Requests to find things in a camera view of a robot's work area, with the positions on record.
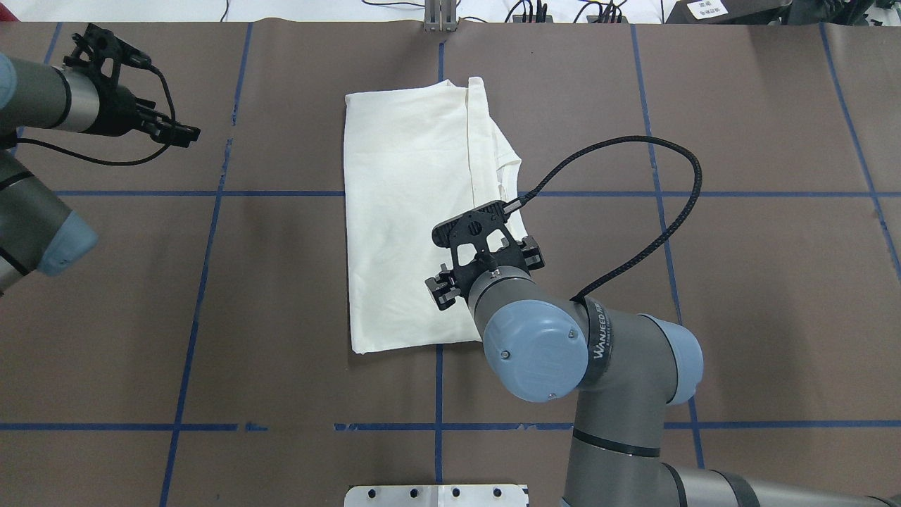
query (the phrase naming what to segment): white cloth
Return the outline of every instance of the white cloth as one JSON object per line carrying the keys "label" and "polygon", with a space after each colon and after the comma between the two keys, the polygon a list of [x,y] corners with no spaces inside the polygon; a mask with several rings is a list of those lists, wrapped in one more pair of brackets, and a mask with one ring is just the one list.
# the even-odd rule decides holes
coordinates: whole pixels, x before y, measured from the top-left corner
{"label": "white cloth", "polygon": [[[451,251],[432,228],[474,207],[517,195],[521,160],[488,115],[482,78],[468,88],[347,96],[344,188],[350,337],[365,354],[479,340],[466,302],[439,311],[425,288]],[[519,213],[507,224],[526,235]]]}

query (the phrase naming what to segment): white label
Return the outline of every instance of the white label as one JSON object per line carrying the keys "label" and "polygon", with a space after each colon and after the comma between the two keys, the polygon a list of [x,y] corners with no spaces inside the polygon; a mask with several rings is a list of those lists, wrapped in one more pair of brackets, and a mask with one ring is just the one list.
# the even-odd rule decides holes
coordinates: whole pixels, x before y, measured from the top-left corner
{"label": "white label", "polygon": [[701,0],[700,2],[694,2],[688,4],[688,10],[695,16],[695,19],[714,18],[729,13],[725,6],[723,6],[723,2],[720,0]]}

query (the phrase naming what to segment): round blue cap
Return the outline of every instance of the round blue cap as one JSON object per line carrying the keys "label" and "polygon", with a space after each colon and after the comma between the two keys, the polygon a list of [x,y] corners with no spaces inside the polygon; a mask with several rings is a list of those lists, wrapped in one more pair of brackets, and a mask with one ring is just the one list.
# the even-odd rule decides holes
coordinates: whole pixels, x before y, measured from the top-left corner
{"label": "round blue cap", "polygon": [[679,405],[691,400],[691,397],[695,395],[698,383],[701,382],[701,377],[704,376],[704,354],[701,352],[701,345],[697,343],[697,338],[691,331],[679,324],[660,320],[644,313],[639,315],[649,318],[654,324],[657,324],[669,341],[673,357],[676,358],[678,375],[676,394],[667,404]]}
{"label": "round blue cap", "polygon": [[38,264],[38,271],[56,276],[90,252],[95,244],[97,233],[73,211],[50,240],[50,245]]}
{"label": "round blue cap", "polygon": [[576,321],[546,301],[503,306],[482,336],[485,356],[517,398],[543,402],[578,386],[588,367],[588,344]]}
{"label": "round blue cap", "polygon": [[13,62],[9,57],[0,53],[0,109],[6,107],[15,95],[15,87],[18,84]]}

